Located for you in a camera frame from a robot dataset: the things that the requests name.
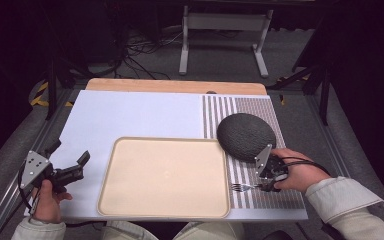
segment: fork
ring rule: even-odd
[[[236,192],[245,192],[250,189],[261,189],[263,187],[262,184],[255,184],[255,185],[250,185],[250,184],[244,184],[244,183],[233,183],[231,186],[231,189]]]

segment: sleeve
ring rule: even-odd
[[[65,233],[65,223],[53,224],[42,223],[26,217],[18,224],[12,240],[63,240]]]
[[[353,179],[330,178],[307,189],[306,197],[323,222],[345,239],[384,239],[384,222],[369,213],[368,206],[384,201]]]

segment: gray sponge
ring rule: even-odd
[[[224,151],[244,162],[254,163],[254,158],[267,144],[276,148],[276,135],[270,125],[247,113],[223,119],[217,128],[217,139]]]

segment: hand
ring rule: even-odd
[[[297,157],[312,161],[310,158],[302,153],[295,152],[288,148],[276,148],[271,151],[272,154],[280,158],[284,157]],[[287,158],[283,160],[285,163],[302,161],[300,159]],[[288,167],[288,178],[275,183],[274,187],[277,189],[295,189],[302,193],[307,191],[311,185],[318,183],[324,179],[331,178],[327,173],[318,167],[308,164],[297,164]]]
[[[33,191],[33,196],[37,194],[37,189]],[[39,201],[33,218],[47,223],[60,223],[61,211],[59,203],[64,200],[71,200],[71,194],[64,192],[56,194],[52,191],[52,183],[49,180],[42,181],[39,196],[36,201]]]

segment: beige tray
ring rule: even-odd
[[[120,138],[98,202],[105,216],[223,218],[226,159],[217,140]]]

